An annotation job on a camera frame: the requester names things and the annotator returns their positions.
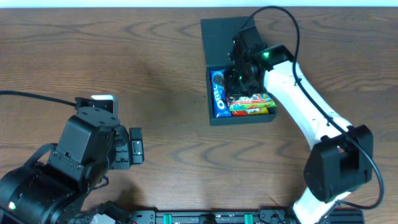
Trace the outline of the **green Haribo gummy bag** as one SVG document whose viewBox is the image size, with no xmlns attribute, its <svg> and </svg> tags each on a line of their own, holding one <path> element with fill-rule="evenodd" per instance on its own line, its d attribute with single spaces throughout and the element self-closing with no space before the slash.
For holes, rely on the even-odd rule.
<svg viewBox="0 0 398 224">
<path fill-rule="evenodd" d="M 228 106 L 230 111 L 243 111 L 261 108 L 276 107 L 275 101 L 266 93 L 256 93 L 251 96 L 229 97 Z"/>
</svg>

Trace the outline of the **red candy bag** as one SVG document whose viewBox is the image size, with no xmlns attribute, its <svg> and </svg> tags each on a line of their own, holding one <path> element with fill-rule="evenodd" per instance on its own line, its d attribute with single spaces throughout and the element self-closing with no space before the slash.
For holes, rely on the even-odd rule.
<svg viewBox="0 0 398 224">
<path fill-rule="evenodd" d="M 241 116 L 247 116 L 248 112 L 246 110 L 239 110 L 239 111 L 231 111 L 231 114 L 234 117 L 241 117 Z"/>
</svg>

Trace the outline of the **yellow sweets bag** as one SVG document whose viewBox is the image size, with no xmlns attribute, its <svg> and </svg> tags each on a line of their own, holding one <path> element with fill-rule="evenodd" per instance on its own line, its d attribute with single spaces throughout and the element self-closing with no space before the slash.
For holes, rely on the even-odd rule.
<svg viewBox="0 0 398 224">
<path fill-rule="evenodd" d="M 252 108 L 246 110 L 246 114 L 248 116 L 264 115 L 264 114 L 269 114 L 269 110 L 267 108 Z"/>
</svg>

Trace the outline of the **blue Oreo cookie pack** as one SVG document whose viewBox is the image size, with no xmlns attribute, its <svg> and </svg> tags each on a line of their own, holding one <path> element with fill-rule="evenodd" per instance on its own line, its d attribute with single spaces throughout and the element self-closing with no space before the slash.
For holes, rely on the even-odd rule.
<svg viewBox="0 0 398 224">
<path fill-rule="evenodd" d="M 210 70 L 210 81 L 213 97 L 213 116 L 215 118 L 232 117 L 226 101 L 224 72 L 225 70 Z"/>
</svg>

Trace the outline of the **black gift box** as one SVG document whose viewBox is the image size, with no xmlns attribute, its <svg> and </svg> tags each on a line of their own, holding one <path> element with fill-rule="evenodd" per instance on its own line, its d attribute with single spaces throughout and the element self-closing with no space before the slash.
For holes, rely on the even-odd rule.
<svg viewBox="0 0 398 224">
<path fill-rule="evenodd" d="M 210 126 L 269 123 L 277 116 L 276 109 L 270 108 L 269 114 L 227 118 L 214 117 L 213 88 L 210 80 L 210 71 L 233 68 L 234 63 L 229 59 L 228 53 L 233 49 L 233 37 L 237 35 L 246 20 L 248 20 L 248 17 L 243 16 L 202 19 L 200 22 L 206 62 L 205 78 Z"/>
</svg>

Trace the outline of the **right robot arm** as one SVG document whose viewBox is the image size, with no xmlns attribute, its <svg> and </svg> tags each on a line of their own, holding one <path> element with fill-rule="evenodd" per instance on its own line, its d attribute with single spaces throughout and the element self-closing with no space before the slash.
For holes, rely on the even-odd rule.
<svg viewBox="0 0 398 224">
<path fill-rule="evenodd" d="M 225 78 L 228 99 L 271 96 L 291 115 L 311 150 L 303 171 L 307 188 L 293 213 L 300 223 L 320 223 L 375 174 L 373 135 L 328 105 L 284 45 L 268 47 L 255 26 L 240 29 L 233 42 L 234 70 Z"/>
</svg>

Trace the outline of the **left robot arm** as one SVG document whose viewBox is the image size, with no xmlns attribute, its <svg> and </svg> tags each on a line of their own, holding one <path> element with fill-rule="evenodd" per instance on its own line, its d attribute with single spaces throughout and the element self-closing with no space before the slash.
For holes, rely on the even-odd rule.
<svg viewBox="0 0 398 224">
<path fill-rule="evenodd" d="M 85 199 L 109 184 L 109 170 L 144 162 L 141 128 L 126 129 L 113 95 L 77 97 L 59 142 L 41 146 L 1 179 L 1 223 L 91 223 Z"/>
</svg>

